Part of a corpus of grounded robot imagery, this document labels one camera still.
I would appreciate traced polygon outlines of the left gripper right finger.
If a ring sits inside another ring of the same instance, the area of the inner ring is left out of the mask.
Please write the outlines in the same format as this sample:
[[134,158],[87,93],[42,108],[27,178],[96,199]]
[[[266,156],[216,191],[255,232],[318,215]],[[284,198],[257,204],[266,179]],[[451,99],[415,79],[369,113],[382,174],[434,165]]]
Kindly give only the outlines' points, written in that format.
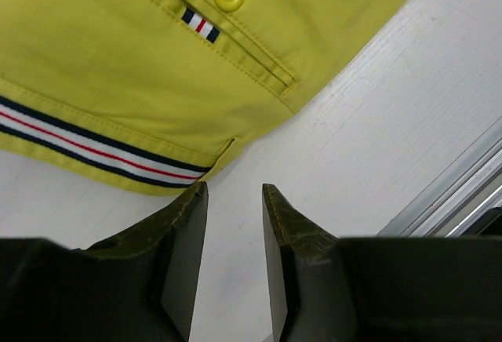
[[275,340],[500,340],[500,238],[337,238],[262,196]]

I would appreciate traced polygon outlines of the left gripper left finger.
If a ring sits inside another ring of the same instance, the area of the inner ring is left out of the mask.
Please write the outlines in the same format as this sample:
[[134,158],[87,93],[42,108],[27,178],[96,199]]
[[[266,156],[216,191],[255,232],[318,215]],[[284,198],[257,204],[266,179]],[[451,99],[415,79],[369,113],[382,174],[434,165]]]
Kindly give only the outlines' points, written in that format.
[[2,340],[188,340],[208,203],[198,182],[88,249],[4,238]]

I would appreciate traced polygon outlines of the yellow-green trousers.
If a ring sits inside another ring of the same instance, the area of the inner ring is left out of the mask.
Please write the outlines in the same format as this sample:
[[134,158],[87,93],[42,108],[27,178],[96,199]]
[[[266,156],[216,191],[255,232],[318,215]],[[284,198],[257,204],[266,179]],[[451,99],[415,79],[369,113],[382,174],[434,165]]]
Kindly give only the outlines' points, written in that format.
[[1,147],[149,195],[207,180],[407,0],[1,0]]

